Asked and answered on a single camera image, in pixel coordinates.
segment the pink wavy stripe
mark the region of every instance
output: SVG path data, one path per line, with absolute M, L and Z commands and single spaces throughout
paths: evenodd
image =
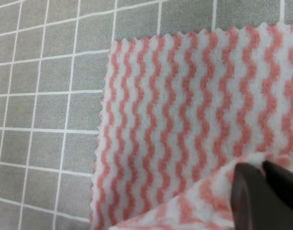
M 248 85 L 250 81 L 256 77 L 257 65 L 251 59 L 251 55 L 253 50 L 256 49 L 259 44 L 258 31 L 251 25 L 246 26 L 246 31 L 250 36 L 250 42 L 248 46 L 244 48 L 242 53 L 242 60 L 247 66 L 247 72 L 239 82 L 239 91 L 244 97 L 244 102 L 242 108 L 237 112 L 236 118 L 236 121 L 242 130 L 241 138 L 234 144 L 234 155 L 237 157 L 243 154 L 243 148 L 250 142 L 252 136 L 251 128 L 246 123 L 246 115 L 253 108 L 254 97 L 249 91 Z
M 188 223 L 188 221 L 193 221 L 194 207 L 187 197 L 183 194 L 179 195 L 177 203 L 179 205 L 180 223 Z
M 155 220 L 161 220 L 163 219 L 167 214 L 167 203 L 163 203 L 159 206 L 159 208 L 156 211 Z
M 222 51 L 222 61 L 226 63 L 225 75 L 219 81 L 219 91 L 223 94 L 222 105 L 216 111 L 216 119 L 221 126 L 220 136 L 214 141 L 214 153 L 218 156 L 218 167 L 226 163 L 226 155 L 222 152 L 222 144 L 228 139 L 230 125 L 224 120 L 224 114 L 232 103 L 232 94 L 227 89 L 228 81 L 234 77 L 235 64 L 230 59 L 231 52 L 238 44 L 238 32 L 234 28 L 227 31 L 229 43 Z
M 142 78 L 145 76 L 146 73 L 146 64 L 143 60 L 144 55 L 147 53 L 149 49 L 149 40 L 147 38 L 142 38 L 143 47 L 142 50 L 139 51 L 137 55 L 137 63 L 140 67 L 139 75 L 135 77 L 135 89 L 138 91 L 138 96 L 136 100 L 133 102 L 132 107 L 132 114 L 135 116 L 135 124 L 134 127 L 130 130 L 130 139 L 133 143 L 133 149 L 130 155 L 128 155 L 127 158 L 127 164 L 128 167 L 131 170 L 131 179 L 126 182 L 125 190 L 128 197 L 128 207 L 123 209 L 124 213 L 124 220 L 129 219 L 131 217 L 131 214 L 133 213 L 133 210 L 136 207 L 136 200 L 135 196 L 132 192 L 132 187 L 137 181 L 138 176 L 138 169 L 135 167 L 135 159 L 139 153 L 139 141 L 137 140 L 137 133 L 139 132 L 140 126 L 141 126 L 141 116 L 138 112 L 138 108 L 144 98 L 143 89 L 140 86 L 140 82 Z
M 103 183 L 104 183 L 104 181 L 110 171 L 110 166 L 107 163 L 106 157 L 109 154 L 110 148 L 112 146 L 112 139 L 110 138 L 109 131 L 110 131 L 110 128 L 114 125 L 114 115 L 112 112 L 112 103 L 116 100 L 116 89 L 113 84 L 114 84 L 114 80 L 116 79 L 118 72 L 119 72 L 119 64 L 117 61 L 117 55 L 121 52 L 121 49 L 122 49 L 122 42 L 118 42 L 117 43 L 117 50 L 112 55 L 113 75 L 109 79 L 109 87 L 112 90 L 112 96 L 111 96 L 110 100 L 107 101 L 107 107 L 106 107 L 108 117 L 109 117 L 109 123 L 106 124 L 106 126 L 104 127 L 104 131 L 103 131 L 103 136 L 106 139 L 106 145 L 105 145 L 105 149 L 102 151 L 102 153 L 100 153 L 101 154 L 101 162 L 103 164 L 104 171 L 102 172 L 101 175 L 99 175 L 99 178 L 97 180 L 97 187 L 100 190 L 101 197 L 99 200 L 96 201 L 96 204 L 95 204 L 98 219 L 99 219 L 99 223 L 97 223 L 95 229 L 103 229 L 104 224 L 105 224 L 105 221 L 104 221 L 105 217 L 104 217 L 103 212 L 101 210 L 101 206 L 103 204 L 105 204 L 105 202 L 106 202 L 106 192 L 105 192 L 105 189 L 103 188 Z
M 176 77 L 178 71 L 179 71 L 179 65 L 177 62 L 174 61 L 175 53 L 178 51 L 180 45 L 181 45 L 181 36 L 179 34 L 176 34 L 172 37 L 174 45 L 173 48 L 168 53 L 168 63 L 171 65 L 171 74 L 166 77 L 165 81 L 165 89 L 168 92 L 168 100 L 163 105 L 162 113 L 167 121 L 167 125 L 165 130 L 163 130 L 160 133 L 160 141 L 164 147 L 164 156 L 159 161 L 159 171 L 162 176 L 162 186 L 157 190 L 157 201 L 159 204 L 161 204 L 164 201 L 164 193 L 170 186 L 170 176 L 166 171 L 167 164 L 169 163 L 171 156 L 172 156 L 172 148 L 170 144 L 168 143 L 168 137 L 173 130 L 174 127 L 174 121 L 173 118 L 169 114 L 169 109 L 173 105 L 175 101 L 176 93 L 172 87 L 172 81 Z
M 190 119 L 187 117 L 186 112 L 187 112 L 187 108 L 191 106 L 192 98 L 194 96 L 194 92 L 190 89 L 190 81 L 194 79 L 195 74 L 197 72 L 197 66 L 192 61 L 192 54 L 197 49 L 198 36 L 195 32 L 190 32 L 188 33 L 188 37 L 191 38 L 191 45 L 185 52 L 185 61 L 188 65 L 189 73 L 185 78 L 183 78 L 183 81 L 182 81 L 182 89 L 183 89 L 183 92 L 186 94 L 186 101 L 180 106 L 180 109 L 179 109 L 179 116 L 183 121 L 183 130 L 180 133 L 178 133 L 178 143 L 177 143 L 181 150 L 181 153 L 180 153 L 181 159 L 178 162 L 176 162 L 176 175 L 178 176 L 180 180 L 180 185 L 175 195 L 181 193 L 187 187 L 186 185 L 187 179 L 183 176 L 183 166 L 186 165 L 189 158 L 189 150 L 186 147 L 185 139 L 190 132 L 191 122 L 190 122 Z
M 108 215 L 112 225 L 115 225 L 118 222 L 118 219 L 115 217 L 115 211 L 118 209 L 118 206 L 120 204 L 121 195 L 119 194 L 117 186 L 124 177 L 124 168 L 122 164 L 120 163 L 120 159 L 124 155 L 124 149 L 125 149 L 125 140 L 122 137 L 122 133 L 127 125 L 127 115 L 126 115 L 126 112 L 124 111 L 124 107 L 125 107 L 125 103 L 127 103 L 129 99 L 129 92 L 130 92 L 129 88 L 127 87 L 126 81 L 132 74 L 132 65 L 129 63 L 129 58 L 135 49 L 135 45 L 136 45 L 136 41 L 132 40 L 130 42 L 128 51 L 124 55 L 124 65 L 126 67 L 126 71 L 124 76 L 122 76 L 122 80 L 121 80 L 121 89 L 124 92 L 124 97 L 119 103 L 119 112 L 122 117 L 122 122 L 121 122 L 121 125 L 117 127 L 116 129 L 116 137 L 119 142 L 119 149 L 113 154 L 113 161 L 117 168 L 117 175 L 111 181 L 111 191 L 113 193 L 114 199 L 108 208 Z
M 141 186 L 141 192 L 140 192 L 144 202 L 142 212 L 147 212 L 152 208 L 151 201 L 148 198 L 148 191 L 150 187 L 152 186 L 153 180 L 154 180 L 153 172 L 150 168 L 150 162 L 153 159 L 155 154 L 155 146 L 151 139 L 151 135 L 154 129 L 157 127 L 157 118 L 153 114 L 153 108 L 154 108 L 154 105 L 156 105 L 159 98 L 159 91 L 156 87 L 156 81 L 160 77 L 161 62 L 158 59 L 158 57 L 165 46 L 164 37 L 161 38 L 157 36 L 156 39 L 158 40 L 158 46 L 157 46 L 157 49 L 152 54 L 152 62 L 153 62 L 153 65 L 155 66 L 155 71 L 153 75 L 149 78 L 149 89 L 152 92 L 152 99 L 150 100 L 150 102 L 147 104 L 147 107 L 146 107 L 147 114 L 150 118 L 150 126 L 146 129 L 145 135 L 144 135 L 144 140 L 147 144 L 147 151 L 146 151 L 147 155 L 143 158 L 142 166 L 144 170 L 146 171 L 147 176 L 146 176 L 146 183 Z
M 271 46 L 269 46 L 265 52 L 265 60 L 270 66 L 270 72 L 268 78 L 263 80 L 261 88 L 261 92 L 267 96 L 267 104 L 265 110 L 260 113 L 258 117 L 259 126 L 264 134 L 264 140 L 263 143 L 257 147 L 257 151 L 265 151 L 273 144 L 274 132 L 271 127 L 269 127 L 268 121 L 271 115 L 276 111 L 277 98 L 271 92 L 271 88 L 281 73 L 280 65 L 274 61 L 274 54 L 282 46 L 283 34 L 278 30 L 277 26 L 269 26 L 268 31 L 273 38 Z
M 215 196 L 212 190 L 212 182 L 217 177 L 219 171 L 216 171 L 207 180 L 203 181 L 199 190 L 200 198 L 207 204 L 213 207 L 213 210 L 229 212 L 230 206 L 228 200 Z
M 293 47 L 289 50 L 289 62 L 293 65 Z M 290 108 L 282 118 L 282 130 L 288 135 L 288 144 L 281 150 L 281 154 L 288 154 L 293 151 L 293 76 L 286 81 L 284 95 L 290 101 Z
M 201 124 L 201 132 L 195 137 L 195 148 L 199 155 L 199 163 L 192 168 L 192 178 L 194 181 L 200 179 L 201 170 L 204 169 L 207 163 L 207 153 L 203 147 L 204 140 L 209 134 L 209 123 L 205 118 L 205 111 L 212 103 L 212 93 L 208 90 L 207 84 L 214 77 L 215 65 L 210 60 L 211 51 L 217 46 L 218 38 L 215 33 L 209 33 L 209 44 L 203 50 L 203 62 L 207 65 L 207 72 L 202 77 L 200 89 L 203 92 L 203 104 L 197 108 L 197 121 Z

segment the wavy striped fabric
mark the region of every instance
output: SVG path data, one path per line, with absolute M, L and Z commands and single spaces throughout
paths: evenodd
M 246 162 L 262 170 L 265 160 L 293 172 L 293 155 L 251 153 L 221 167 L 159 207 L 109 229 L 233 230 L 230 197 L 234 167 L 238 162 Z
M 293 24 L 113 42 L 102 105 L 96 230 L 236 157 L 293 153 Z

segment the dark plastic object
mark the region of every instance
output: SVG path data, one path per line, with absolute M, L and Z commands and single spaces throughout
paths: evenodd
M 293 210 L 249 164 L 235 167 L 231 208 L 235 230 L 293 230 Z
M 270 161 L 263 163 L 268 185 L 293 210 L 293 173 Z

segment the pink and white fabric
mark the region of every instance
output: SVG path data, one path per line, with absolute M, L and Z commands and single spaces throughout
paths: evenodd
M 102 105 L 92 229 L 232 227 L 233 162 L 293 167 L 293 24 L 113 42 Z

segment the gray cutting mat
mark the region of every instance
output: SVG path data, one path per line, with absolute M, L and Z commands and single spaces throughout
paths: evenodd
M 0 0 L 0 229 L 88 229 L 110 42 L 293 21 L 293 0 Z

